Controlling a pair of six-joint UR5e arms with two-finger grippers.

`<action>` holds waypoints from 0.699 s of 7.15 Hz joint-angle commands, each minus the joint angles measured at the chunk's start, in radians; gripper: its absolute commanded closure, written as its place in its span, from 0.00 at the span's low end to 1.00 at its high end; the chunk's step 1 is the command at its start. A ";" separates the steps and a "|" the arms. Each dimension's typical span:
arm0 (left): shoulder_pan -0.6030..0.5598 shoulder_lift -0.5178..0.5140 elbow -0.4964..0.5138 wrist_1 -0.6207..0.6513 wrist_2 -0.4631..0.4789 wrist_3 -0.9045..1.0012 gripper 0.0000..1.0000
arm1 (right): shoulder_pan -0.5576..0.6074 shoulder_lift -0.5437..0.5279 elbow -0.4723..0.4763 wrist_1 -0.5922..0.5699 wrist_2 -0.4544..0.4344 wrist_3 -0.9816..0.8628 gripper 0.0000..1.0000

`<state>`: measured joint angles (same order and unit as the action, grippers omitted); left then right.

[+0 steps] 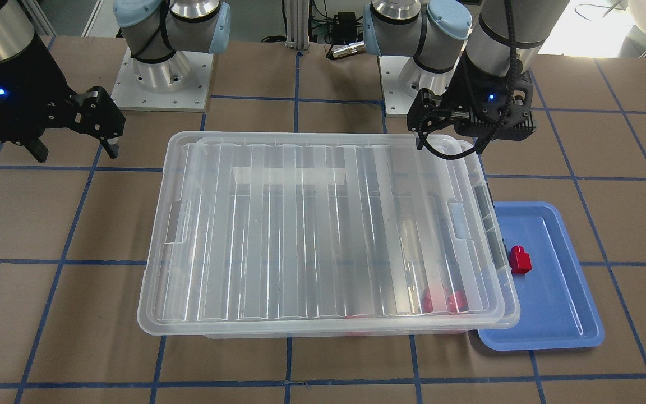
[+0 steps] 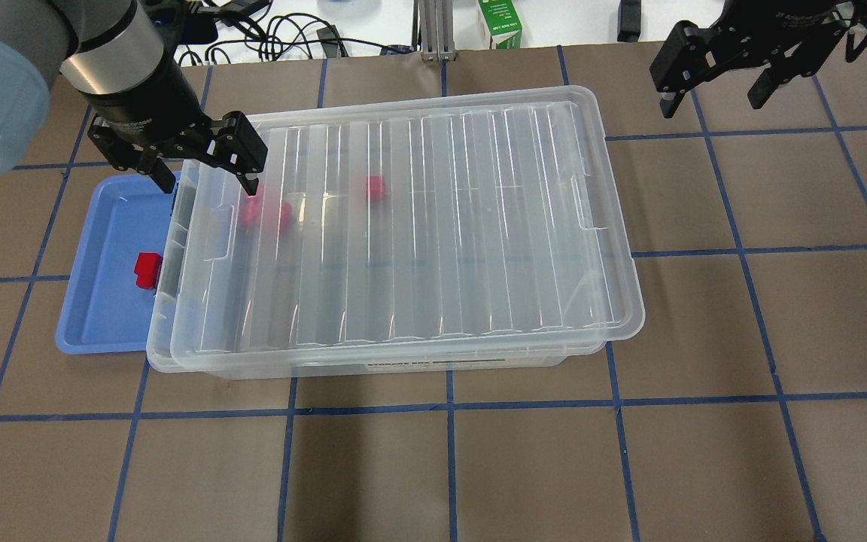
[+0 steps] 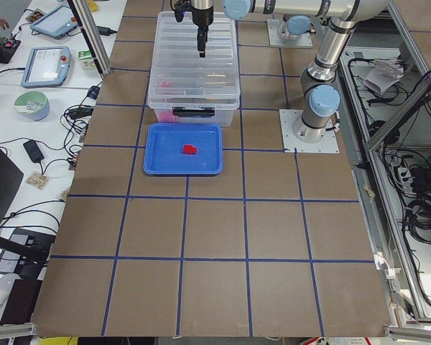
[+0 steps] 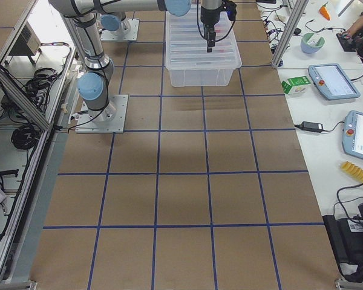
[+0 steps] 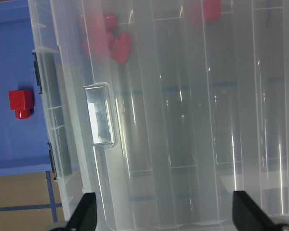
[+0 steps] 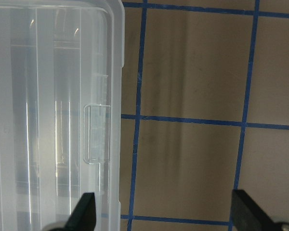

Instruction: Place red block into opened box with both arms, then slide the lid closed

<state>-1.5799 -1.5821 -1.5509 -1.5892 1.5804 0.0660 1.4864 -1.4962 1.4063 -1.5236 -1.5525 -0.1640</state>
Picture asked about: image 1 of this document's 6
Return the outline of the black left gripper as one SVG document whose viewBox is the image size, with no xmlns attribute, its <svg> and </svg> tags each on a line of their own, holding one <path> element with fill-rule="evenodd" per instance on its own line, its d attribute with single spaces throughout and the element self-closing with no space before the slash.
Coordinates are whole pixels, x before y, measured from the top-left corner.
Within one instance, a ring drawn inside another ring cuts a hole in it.
<svg viewBox="0 0 646 404">
<path fill-rule="evenodd" d="M 505 77 L 492 76 L 463 56 L 442 95 L 420 89 L 406 115 L 409 131 L 428 135 L 453 126 L 458 135 L 483 138 L 489 135 L 507 102 Z M 513 85 L 510 112 L 494 135 L 495 140 L 522 141 L 537 128 L 532 115 L 533 83 L 529 71 L 519 74 Z"/>
</svg>

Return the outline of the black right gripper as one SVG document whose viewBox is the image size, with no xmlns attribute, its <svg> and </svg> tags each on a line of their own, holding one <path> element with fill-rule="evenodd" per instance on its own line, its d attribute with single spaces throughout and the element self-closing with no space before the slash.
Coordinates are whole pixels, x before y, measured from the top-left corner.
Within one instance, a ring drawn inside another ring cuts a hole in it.
<svg viewBox="0 0 646 404">
<path fill-rule="evenodd" d="M 39 136 L 46 128 L 69 128 L 102 140 L 110 159 L 117 159 L 118 138 L 126 119 L 104 87 L 73 90 L 44 43 L 0 62 L 0 141 L 24 143 L 38 163 L 49 149 Z"/>
</svg>

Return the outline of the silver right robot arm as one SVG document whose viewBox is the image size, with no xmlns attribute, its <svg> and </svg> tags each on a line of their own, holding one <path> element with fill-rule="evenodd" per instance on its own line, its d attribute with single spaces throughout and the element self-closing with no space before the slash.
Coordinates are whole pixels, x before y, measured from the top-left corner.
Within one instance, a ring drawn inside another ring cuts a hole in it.
<svg viewBox="0 0 646 404">
<path fill-rule="evenodd" d="M 223 1 L 115 1 L 113 13 L 136 80 L 155 94 L 190 81 L 185 53 L 221 54 L 230 41 L 232 11 Z M 21 146 L 44 163 L 44 132 L 68 128 L 97 139 L 115 159 L 125 122 L 104 87 L 73 90 L 21 5 L 0 1 L 0 144 Z"/>
</svg>

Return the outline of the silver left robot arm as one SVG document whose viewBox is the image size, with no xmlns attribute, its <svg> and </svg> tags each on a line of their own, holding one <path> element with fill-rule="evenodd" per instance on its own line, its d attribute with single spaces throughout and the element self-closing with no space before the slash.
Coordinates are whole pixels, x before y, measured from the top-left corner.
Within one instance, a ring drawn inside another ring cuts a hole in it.
<svg viewBox="0 0 646 404">
<path fill-rule="evenodd" d="M 522 141 L 536 131 L 530 65 L 567 1 L 372 1 L 366 51 L 407 59 L 400 84 L 411 99 L 409 131 Z"/>
</svg>

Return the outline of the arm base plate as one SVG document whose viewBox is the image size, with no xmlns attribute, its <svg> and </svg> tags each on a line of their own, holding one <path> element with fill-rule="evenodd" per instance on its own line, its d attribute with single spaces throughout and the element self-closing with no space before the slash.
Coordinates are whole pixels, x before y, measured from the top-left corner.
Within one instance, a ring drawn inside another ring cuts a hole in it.
<svg viewBox="0 0 646 404">
<path fill-rule="evenodd" d="M 168 61 L 147 64 L 126 51 L 111 98 L 123 111 L 205 112 L 213 54 L 177 52 Z"/>
<path fill-rule="evenodd" d="M 387 117 L 405 117 L 421 89 L 440 95 L 450 80 L 449 72 L 435 74 L 425 71 L 413 57 L 379 56 L 379 68 Z"/>
</svg>

